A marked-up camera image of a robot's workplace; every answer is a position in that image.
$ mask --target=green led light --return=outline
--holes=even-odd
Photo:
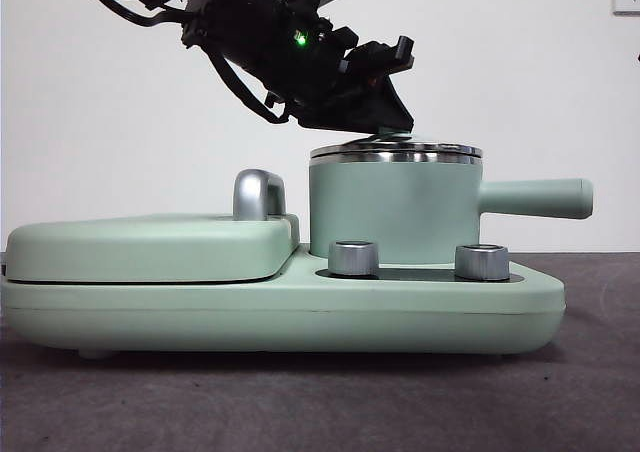
[[[293,36],[293,40],[296,41],[296,44],[298,44],[299,47],[307,46],[307,34],[305,34],[304,32],[296,30],[296,33]]]

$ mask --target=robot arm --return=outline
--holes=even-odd
[[[413,119],[395,93],[390,74],[413,65],[413,41],[400,37],[390,47],[378,42],[358,46],[349,28],[334,30],[318,15],[332,0],[189,0],[185,10],[169,0],[140,0],[144,17],[115,0],[100,0],[141,26],[182,24],[182,41],[199,46],[227,87],[252,111],[271,123],[289,116],[303,127],[379,133],[408,131]],[[263,104],[242,83],[229,61],[257,77],[267,89]],[[284,104],[281,116],[269,108]]]

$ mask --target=appliance base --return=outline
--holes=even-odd
[[[326,267],[326,259],[300,246],[278,274],[254,282],[63,284],[3,277],[2,310],[31,342],[106,358],[125,350],[516,354],[547,344],[565,309],[562,282],[515,263],[511,272],[523,280],[498,283],[316,274]]]

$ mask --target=mint green appliance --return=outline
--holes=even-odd
[[[563,284],[510,263],[506,248],[477,245],[478,217],[586,217],[589,183],[482,184],[477,149],[401,135],[369,143],[376,151],[348,158],[340,148],[314,152],[310,246],[299,244],[284,183],[260,170],[238,176],[232,214],[21,227],[7,246],[3,314],[26,339],[87,358],[515,354],[548,343],[564,314]],[[400,143],[405,150],[385,149]],[[383,159],[360,160],[372,153]]]

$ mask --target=white wall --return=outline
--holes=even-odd
[[[95,0],[2,6],[3,247],[36,221],[230,211],[248,167],[284,177],[308,236],[309,151],[355,135],[262,122],[177,26],[138,28]],[[362,40],[416,40],[415,69],[395,78],[415,131],[483,148],[487,179],[595,183],[593,218],[485,217],[485,241],[640,250],[640,18],[613,17],[611,0],[340,0],[325,13]]]

